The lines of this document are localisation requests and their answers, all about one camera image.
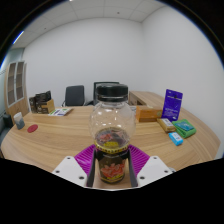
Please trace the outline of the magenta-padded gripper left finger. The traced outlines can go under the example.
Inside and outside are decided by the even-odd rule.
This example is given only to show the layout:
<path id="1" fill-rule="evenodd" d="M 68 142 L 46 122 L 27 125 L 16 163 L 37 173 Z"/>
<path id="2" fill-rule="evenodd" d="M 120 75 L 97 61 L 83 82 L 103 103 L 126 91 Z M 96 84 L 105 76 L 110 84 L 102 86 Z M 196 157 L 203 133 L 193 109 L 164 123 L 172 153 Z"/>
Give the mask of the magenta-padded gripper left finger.
<path id="1" fill-rule="evenodd" d="M 91 145 L 76 156 L 66 156 L 53 174 L 81 187 L 92 187 L 95 178 L 95 146 Z"/>

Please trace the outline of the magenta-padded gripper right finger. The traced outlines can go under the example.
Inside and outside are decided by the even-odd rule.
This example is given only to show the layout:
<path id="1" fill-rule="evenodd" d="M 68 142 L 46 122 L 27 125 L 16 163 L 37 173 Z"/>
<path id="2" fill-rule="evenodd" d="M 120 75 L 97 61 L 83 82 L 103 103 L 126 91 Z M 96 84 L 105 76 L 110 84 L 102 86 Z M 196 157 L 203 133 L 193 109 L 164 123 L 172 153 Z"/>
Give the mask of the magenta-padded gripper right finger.
<path id="1" fill-rule="evenodd" d="M 133 145 L 128 150 L 129 174 L 133 188 L 146 186 L 174 173 L 158 156 L 149 156 Z"/>

